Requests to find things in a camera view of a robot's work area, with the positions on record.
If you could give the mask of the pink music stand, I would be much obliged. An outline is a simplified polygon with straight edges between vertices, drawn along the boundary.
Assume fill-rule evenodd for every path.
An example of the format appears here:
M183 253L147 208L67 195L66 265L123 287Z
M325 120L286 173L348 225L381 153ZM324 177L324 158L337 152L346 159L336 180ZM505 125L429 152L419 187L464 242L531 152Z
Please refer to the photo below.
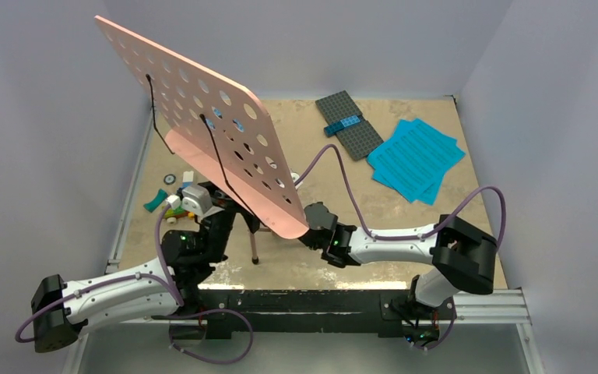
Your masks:
M309 225L269 112L245 86L102 16L95 23L171 127L165 141L285 239Z

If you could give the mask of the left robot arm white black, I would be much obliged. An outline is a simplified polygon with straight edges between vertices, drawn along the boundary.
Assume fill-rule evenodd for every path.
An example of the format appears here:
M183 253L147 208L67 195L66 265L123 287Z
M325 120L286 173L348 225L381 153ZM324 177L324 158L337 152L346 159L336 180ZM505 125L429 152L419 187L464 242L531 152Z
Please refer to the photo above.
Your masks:
M241 215L251 231L259 229L260 221L212 182L167 196L161 213L179 207L195 215L199 228L162 234L156 226L156 258L93 279L65 281L55 274L41 281L31 300L32 316L24 323L32 328L29 341L37 353L60 350L112 323L144 316L190 319L217 307L201 296L199 285L227 259L235 217Z

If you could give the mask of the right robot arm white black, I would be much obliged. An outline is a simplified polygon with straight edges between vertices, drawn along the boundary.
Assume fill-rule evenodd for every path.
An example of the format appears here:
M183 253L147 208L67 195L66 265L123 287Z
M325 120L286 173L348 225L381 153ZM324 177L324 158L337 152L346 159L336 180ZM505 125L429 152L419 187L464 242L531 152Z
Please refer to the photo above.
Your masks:
M378 262L422 263L433 268L412 283L408 311L424 317L458 292L489 295L494 290L498 242L457 217L442 214L435 224L371 230L345 225L322 203L305 207L309 229L300 241L321 251L328 264L344 268Z

